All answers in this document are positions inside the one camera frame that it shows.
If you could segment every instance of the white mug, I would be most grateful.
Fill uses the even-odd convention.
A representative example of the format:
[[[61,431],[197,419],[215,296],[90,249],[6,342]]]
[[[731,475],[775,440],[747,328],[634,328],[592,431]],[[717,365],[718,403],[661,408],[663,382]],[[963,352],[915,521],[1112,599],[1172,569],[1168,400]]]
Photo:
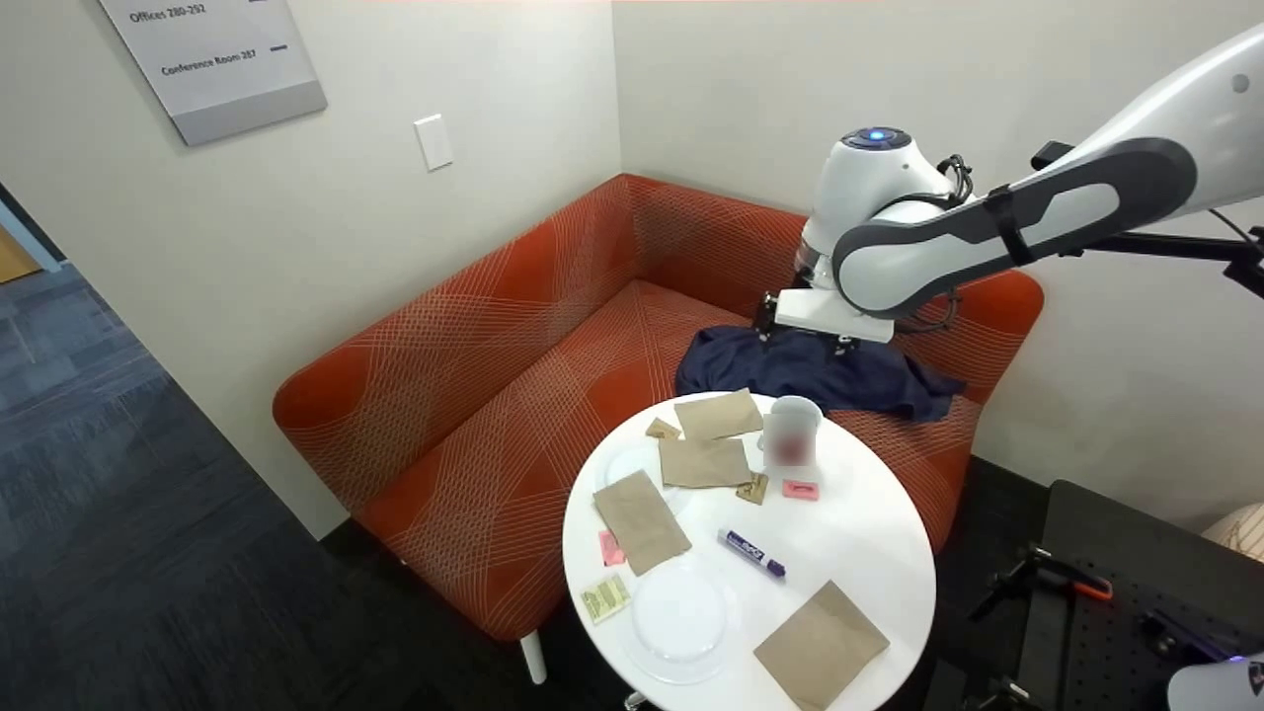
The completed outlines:
[[[825,415],[813,400],[801,400],[801,395],[780,400],[769,411],[767,456],[781,465],[810,463],[823,419]]]

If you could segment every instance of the dark blue cloth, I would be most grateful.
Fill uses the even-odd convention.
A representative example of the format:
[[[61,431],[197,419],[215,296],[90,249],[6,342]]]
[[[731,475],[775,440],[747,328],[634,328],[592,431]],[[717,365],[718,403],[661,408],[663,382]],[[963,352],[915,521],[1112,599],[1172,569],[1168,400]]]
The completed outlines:
[[[689,392],[806,395],[823,411],[880,411],[892,419],[943,419],[956,381],[943,381],[892,342],[836,348],[823,332],[702,328],[684,352],[674,395]]]

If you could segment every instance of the napkin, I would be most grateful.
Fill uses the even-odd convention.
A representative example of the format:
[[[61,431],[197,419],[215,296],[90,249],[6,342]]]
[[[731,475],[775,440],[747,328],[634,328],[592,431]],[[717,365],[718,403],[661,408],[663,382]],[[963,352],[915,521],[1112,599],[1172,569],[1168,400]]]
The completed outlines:
[[[751,506],[764,506],[764,499],[767,499],[767,477],[747,477],[747,481],[735,487],[735,494],[740,494],[743,503],[751,503]]]
[[[692,442],[692,440],[661,440],[663,487],[674,491],[718,491],[751,481],[743,442]]]
[[[694,440],[694,442],[767,431],[751,392],[726,392],[717,400],[674,403],[674,419],[681,419],[684,440]]]
[[[825,581],[753,654],[800,707],[831,707],[884,643],[875,620]]]
[[[652,440],[681,440],[681,431],[674,431],[671,423],[663,423],[663,419],[649,423],[644,436],[652,436]]]
[[[598,491],[592,506],[609,532],[619,542],[635,575],[692,550],[663,494],[649,481],[644,470]]]

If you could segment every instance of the wall sign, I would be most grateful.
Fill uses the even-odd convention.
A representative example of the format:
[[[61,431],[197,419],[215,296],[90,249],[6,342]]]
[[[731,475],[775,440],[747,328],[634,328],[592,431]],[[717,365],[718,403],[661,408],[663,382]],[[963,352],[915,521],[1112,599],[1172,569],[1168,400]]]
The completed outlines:
[[[328,107],[283,0],[102,0],[102,7],[189,147]]]

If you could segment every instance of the pen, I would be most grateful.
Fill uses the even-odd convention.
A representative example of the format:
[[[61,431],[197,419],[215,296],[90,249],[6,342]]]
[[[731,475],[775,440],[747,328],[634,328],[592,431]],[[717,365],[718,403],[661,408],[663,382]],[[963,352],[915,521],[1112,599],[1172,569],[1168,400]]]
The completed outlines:
[[[747,542],[743,532],[726,531],[718,536],[731,553],[747,556],[751,565],[757,565],[764,571],[769,571],[775,581],[785,581],[785,565],[780,565],[769,553],[764,553],[753,542]]]

